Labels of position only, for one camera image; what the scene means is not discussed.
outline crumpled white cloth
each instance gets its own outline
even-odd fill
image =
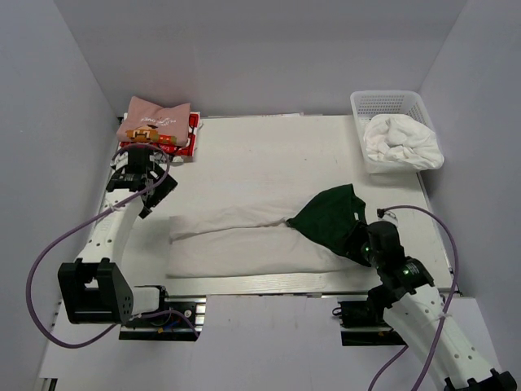
[[[312,198],[172,216],[167,277],[325,273],[363,267],[286,225]]]
[[[436,134],[405,114],[374,116],[364,142],[372,160],[406,163],[415,169],[438,169],[444,162]]]

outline white laundry basket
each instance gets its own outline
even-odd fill
[[[367,156],[366,144],[364,143],[364,131],[371,118],[377,114],[406,114],[434,131],[431,118],[429,118],[420,95],[413,91],[399,90],[357,91],[351,94],[351,106],[368,173],[418,172],[417,169],[406,163],[370,159]]]

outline green fabric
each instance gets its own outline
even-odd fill
[[[355,195],[352,185],[319,193],[287,225],[336,255],[369,265],[360,254],[366,235],[366,203]]]

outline table surface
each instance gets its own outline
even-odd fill
[[[376,371],[401,347],[345,347],[336,299],[307,297],[208,298],[199,340],[118,340],[112,330],[83,349],[49,344],[40,377],[57,378],[55,391],[264,391],[367,389]],[[475,299],[456,298],[450,312],[496,369],[497,357]],[[81,342],[106,325],[71,325],[59,314],[55,335]],[[422,363],[406,352],[375,389],[410,389]],[[434,391],[429,377],[422,391]]]
[[[122,270],[131,285],[163,284],[174,296],[209,294],[367,292],[379,285],[374,270],[354,265],[330,273],[167,279],[169,217],[235,204],[280,200],[352,183],[366,206],[427,208],[416,174],[365,172],[352,116],[267,116],[204,119],[195,161],[171,168],[176,190],[130,233]],[[421,213],[397,213],[405,251],[420,260],[440,289],[451,284],[444,245],[435,223]]]

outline white table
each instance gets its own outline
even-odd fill
[[[135,222],[123,271],[131,285],[163,284],[175,296],[367,292],[379,278],[360,266],[322,274],[166,279],[169,216],[309,195],[346,183],[367,203],[368,222],[377,219],[377,208],[427,207],[416,174],[375,177],[365,172],[352,116],[205,119],[195,162],[172,167],[171,175],[179,185],[150,216]],[[406,253],[423,262],[440,289],[448,288],[451,276],[434,222],[413,211],[397,215]]]

